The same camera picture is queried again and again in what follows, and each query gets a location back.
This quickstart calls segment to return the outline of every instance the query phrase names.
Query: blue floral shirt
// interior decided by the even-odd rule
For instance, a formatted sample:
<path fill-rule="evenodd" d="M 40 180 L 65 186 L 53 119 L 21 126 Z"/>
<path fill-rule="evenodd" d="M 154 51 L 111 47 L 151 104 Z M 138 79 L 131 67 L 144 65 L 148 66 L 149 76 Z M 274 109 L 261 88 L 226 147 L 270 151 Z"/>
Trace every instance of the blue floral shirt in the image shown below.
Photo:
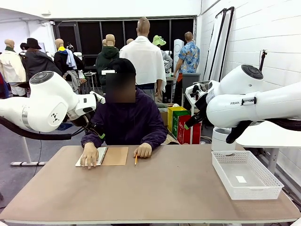
<path fill-rule="evenodd" d="M 183 60 L 180 73 L 195 73 L 199 64 L 199 48 L 194 42 L 188 42 L 181 49 L 179 58 Z"/>

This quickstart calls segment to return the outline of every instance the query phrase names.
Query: green jacket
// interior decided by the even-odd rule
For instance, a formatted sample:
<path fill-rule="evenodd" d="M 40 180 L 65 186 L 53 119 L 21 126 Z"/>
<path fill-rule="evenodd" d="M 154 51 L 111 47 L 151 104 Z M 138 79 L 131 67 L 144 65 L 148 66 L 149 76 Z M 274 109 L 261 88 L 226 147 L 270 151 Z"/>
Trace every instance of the green jacket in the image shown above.
<path fill-rule="evenodd" d="M 114 46 L 103 46 L 102 51 L 97 56 L 95 65 L 104 93 L 106 92 L 106 78 L 105 75 L 102 75 L 102 70 L 106 69 L 109 63 L 117 58 L 119 58 L 119 49 Z"/>

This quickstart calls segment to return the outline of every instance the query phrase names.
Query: ceiling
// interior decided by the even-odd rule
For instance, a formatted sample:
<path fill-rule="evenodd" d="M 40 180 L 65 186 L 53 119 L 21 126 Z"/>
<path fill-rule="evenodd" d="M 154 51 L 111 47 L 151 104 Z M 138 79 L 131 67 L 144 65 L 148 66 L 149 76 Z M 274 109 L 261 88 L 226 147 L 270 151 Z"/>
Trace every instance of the ceiling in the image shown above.
<path fill-rule="evenodd" d="M 21 13 L 5 8 L 0 8 L 0 23 L 10 20 L 34 20 L 34 19 L 42 19 L 42 17 L 34 16 L 26 13 Z"/>

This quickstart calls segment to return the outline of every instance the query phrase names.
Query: notebook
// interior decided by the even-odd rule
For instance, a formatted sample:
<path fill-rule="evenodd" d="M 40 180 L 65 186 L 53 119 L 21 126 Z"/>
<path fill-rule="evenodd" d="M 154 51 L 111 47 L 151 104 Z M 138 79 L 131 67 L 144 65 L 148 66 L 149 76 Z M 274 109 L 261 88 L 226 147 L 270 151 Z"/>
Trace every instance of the notebook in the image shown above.
<path fill-rule="evenodd" d="M 97 150 L 99 153 L 98 161 L 96 162 L 97 166 L 124 166 L 127 162 L 128 147 L 99 147 Z M 81 166 L 81 157 L 82 155 L 75 166 Z"/>

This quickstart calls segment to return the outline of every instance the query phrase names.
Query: brown notebook cover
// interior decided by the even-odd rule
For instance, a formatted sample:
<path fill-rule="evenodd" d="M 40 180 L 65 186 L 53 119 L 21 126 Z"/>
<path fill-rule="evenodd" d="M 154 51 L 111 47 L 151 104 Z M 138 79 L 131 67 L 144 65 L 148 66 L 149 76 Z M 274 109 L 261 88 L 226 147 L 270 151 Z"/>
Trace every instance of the brown notebook cover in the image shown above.
<path fill-rule="evenodd" d="M 128 147 L 109 147 L 102 166 L 125 166 Z"/>

